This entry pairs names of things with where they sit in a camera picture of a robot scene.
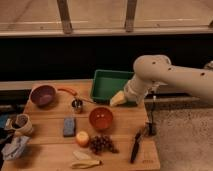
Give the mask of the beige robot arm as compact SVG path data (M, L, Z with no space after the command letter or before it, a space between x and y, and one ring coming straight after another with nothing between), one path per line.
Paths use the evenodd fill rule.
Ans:
M143 55L133 64L134 75L111 99L117 106L128 101L140 104L160 83L202 99L213 105L213 71L174 66L166 55Z

